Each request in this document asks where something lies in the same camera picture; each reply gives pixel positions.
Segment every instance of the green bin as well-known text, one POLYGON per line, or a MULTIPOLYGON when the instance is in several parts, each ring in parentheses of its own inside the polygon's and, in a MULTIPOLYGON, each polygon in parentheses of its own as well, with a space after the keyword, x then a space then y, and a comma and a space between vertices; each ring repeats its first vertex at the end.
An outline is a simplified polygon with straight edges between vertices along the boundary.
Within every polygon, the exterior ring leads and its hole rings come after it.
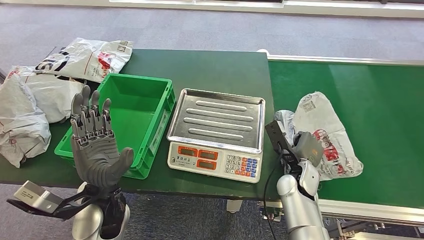
MULTIPOLYGON (((108 74, 97 89, 99 106, 110 98, 110 117, 118 150, 134 149, 134 161, 125 177, 145 179, 149 175, 158 146, 175 105, 172 81, 164 78, 108 74)), ((56 146, 54 153, 74 164, 72 129, 56 146)))

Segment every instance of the black cable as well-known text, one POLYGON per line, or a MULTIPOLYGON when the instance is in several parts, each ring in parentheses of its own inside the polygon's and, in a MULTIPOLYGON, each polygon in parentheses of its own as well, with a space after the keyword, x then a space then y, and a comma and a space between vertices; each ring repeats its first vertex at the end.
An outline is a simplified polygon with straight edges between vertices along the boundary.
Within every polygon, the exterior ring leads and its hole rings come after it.
POLYGON ((268 179, 266 180, 266 183, 265 183, 265 188, 263 189, 263 210, 265 211, 266 220, 268 221, 269 229, 271 229, 272 237, 274 238, 274 240, 277 240, 277 239, 274 234, 273 227, 271 226, 270 218, 268 217, 266 196, 267 196, 268 183, 270 182, 271 176, 273 175, 274 171, 281 164, 280 159, 283 157, 283 153, 284 153, 284 150, 281 150, 281 154, 278 155, 278 158, 277 158, 277 164, 275 165, 274 169, 272 169, 271 173, 269 174, 268 179))
POLYGON ((265 182, 265 187, 263 189, 263 209, 265 211, 265 216, 266 216, 266 220, 268 221, 268 225, 269 225, 269 229, 271 229, 271 233, 272 233, 272 237, 274 238, 274 240, 277 240, 274 231, 273 231, 273 227, 271 226, 271 222, 270 219, 268 218, 268 212, 267 212, 267 203, 266 203, 266 199, 267 199, 267 188, 268 188, 268 183, 270 182, 271 176, 273 175, 274 171, 277 169, 278 166, 280 166, 281 162, 280 159, 285 156, 285 157, 291 157, 292 159, 294 159, 294 154, 288 150, 288 149, 281 149, 281 153, 280 155, 278 155, 278 158, 276 160, 277 164, 275 165, 275 167, 272 169, 271 173, 268 176, 268 179, 265 182))

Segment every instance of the white plastic bag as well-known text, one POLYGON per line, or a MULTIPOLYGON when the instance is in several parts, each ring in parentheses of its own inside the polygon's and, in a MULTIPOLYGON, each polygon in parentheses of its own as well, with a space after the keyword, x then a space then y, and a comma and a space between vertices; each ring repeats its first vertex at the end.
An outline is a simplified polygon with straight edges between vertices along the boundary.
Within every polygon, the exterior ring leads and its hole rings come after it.
POLYGON ((275 119, 283 122, 289 143, 299 131, 310 132, 321 142, 324 154, 317 167, 321 181, 355 177, 362 173, 364 165, 355 156, 345 127, 321 92, 302 97, 295 113, 287 110, 276 112, 275 119))
POLYGON ((78 37, 62 51, 40 62, 35 70, 101 83, 107 74, 119 73, 132 53, 132 41, 107 42, 78 37))
POLYGON ((56 123, 71 116, 71 104, 75 94, 80 93, 84 84, 67 77, 53 74, 36 74, 33 66, 13 66, 7 78, 13 74, 21 77, 35 97, 37 107, 49 123, 56 123))
POLYGON ((0 154, 19 168, 47 150, 49 123, 30 89, 12 74, 0 85, 0 154))

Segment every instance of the robotic thumb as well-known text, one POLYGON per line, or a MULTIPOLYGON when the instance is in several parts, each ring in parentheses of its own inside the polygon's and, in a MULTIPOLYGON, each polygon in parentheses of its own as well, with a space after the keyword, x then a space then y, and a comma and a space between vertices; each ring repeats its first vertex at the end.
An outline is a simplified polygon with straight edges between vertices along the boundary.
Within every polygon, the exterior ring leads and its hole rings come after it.
POLYGON ((119 156, 119 160, 110 166, 110 172, 115 177, 122 177, 124 173, 130 168, 134 160, 134 150, 130 147, 126 147, 122 150, 119 156))

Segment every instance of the gray carpet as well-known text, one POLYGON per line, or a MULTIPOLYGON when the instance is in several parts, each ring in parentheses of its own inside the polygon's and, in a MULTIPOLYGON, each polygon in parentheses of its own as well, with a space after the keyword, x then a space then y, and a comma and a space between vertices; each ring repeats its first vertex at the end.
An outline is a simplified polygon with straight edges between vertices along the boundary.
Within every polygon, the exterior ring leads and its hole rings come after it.
MULTIPOLYGON (((424 22, 265 13, 0 4, 0 69, 33 66, 76 37, 132 40, 135 48, 424 60, 424 22)), ((32 216, 6 204, 18 186, 0 184, 0 239, 70 240, 71 221, 32 216)), ((75 189, 53 188, 62 197, 75 189)), ((127 240, 271 239, 255 201, 240 212, 223 199, 132 195, 127 240)), ((273 223, 287 239, 283 223, 273 223)))

